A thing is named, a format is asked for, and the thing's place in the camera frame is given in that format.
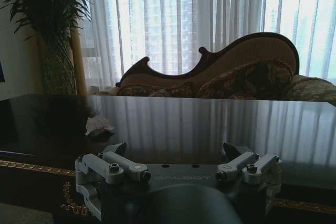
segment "bolt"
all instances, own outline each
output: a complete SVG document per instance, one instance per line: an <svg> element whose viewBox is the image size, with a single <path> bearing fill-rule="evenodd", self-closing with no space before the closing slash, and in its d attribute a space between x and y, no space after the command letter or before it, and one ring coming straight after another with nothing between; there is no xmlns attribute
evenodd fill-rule
<svg viewBox="0 0 336 224"><path fill-rule="evenodd" d="M254 164L248 164L247 165L247 170L249 172L256 172L257 171L257 166L255 166Z"/></svg>
<svg viewBox="0 0 336 224"><path fill-rule="evenodd" d="M216 172L215 177L218 181L225 181L226 180L226 174L222 171Z"/></svg>
<svg viewBox="0 0 336 224"><path fill-rule="evenodd" d="M110 172L117 172L119 171L119 165L117 163L110 164Z"/></svg>
<svg viewBox="0 0 336 224"><path fill-rule="evenodd" d="M151 173L148 170L144 170L141 173L141 181L147 182L151 178Z"/></svg>

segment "beige curtain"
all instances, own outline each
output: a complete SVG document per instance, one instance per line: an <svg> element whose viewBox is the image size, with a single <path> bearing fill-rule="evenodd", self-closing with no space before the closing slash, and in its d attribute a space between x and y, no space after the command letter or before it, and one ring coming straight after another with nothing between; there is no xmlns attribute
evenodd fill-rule
<svg viewBox="0 0 336 224"><path fill-rule="evenodd" d="M87 95L78 28L70 29L70 37L71 37L71 44L72 44L72 60L73 60L73 66L75 69L77 94Z"/></svg>

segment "white sheer curtain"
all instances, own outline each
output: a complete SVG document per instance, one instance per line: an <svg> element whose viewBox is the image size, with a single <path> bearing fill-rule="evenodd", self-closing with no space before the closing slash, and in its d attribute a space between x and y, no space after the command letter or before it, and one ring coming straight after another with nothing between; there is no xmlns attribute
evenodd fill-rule
<svg viewBox="0 0 336 224"><path fill-rule="evenodd" d="M162 73L181 74L198 62L198 48L218 51L258 31L288 37L300 74L336 82L336 0L90 0L83 22L86 81L113 86L148 56Z"/></svg>

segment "gold table trim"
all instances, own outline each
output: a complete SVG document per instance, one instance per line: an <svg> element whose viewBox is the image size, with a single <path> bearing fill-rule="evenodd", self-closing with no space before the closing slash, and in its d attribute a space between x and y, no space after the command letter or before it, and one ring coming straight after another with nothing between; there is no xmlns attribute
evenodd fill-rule
<svg viewBox="0 0 336 224"><path fill-rule="evenodd" d="M10 161L4 161L0 160L0 166L3 167L10 167L10 168L16 168L16 169L24 169L24 170L33 170L36 172L42 172L42 173L51 173L51 174L59 174L59 175L65 175L69 177L75 177L76 173L74 170L67 170L67 169L61 169L61 168L55 168L55 167L48 167L48 166L41 166L41 165L31 165L31 164L25 164L25 163L18 163L18 162L10 162ZM67 192L67 197L69 197L69 184L66 184L65 191ZM276 207L285 207L285 208L291 208L291 209L299 209L299 210L305 210L305 211L314 211L314 212L320 212L323 214L332 214L336 215L336 207L328 206L328 205L322 205L322 204L316 204L316 203L308 203L303 201L295 201L295 200L289 200L289 199L278 199L275 198L274 200L274 206ZM75 212L81 212L83 210L83 214L87 214L85 208L75 208Z"/></svg>

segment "sofa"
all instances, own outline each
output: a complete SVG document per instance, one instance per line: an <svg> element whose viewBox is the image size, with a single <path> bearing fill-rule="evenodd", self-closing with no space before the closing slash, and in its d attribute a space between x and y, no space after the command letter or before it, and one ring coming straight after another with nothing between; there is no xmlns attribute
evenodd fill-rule
<svg viewBox="0 0 336 224"><path fill-rule="evenodd" d="M324 101L336 106L336 86L299 75L293 43L277 33L244 36L219 52L199 49L201 58L190 72L169 76L148 66L144 57L115 87L96 95Z"/></svg>

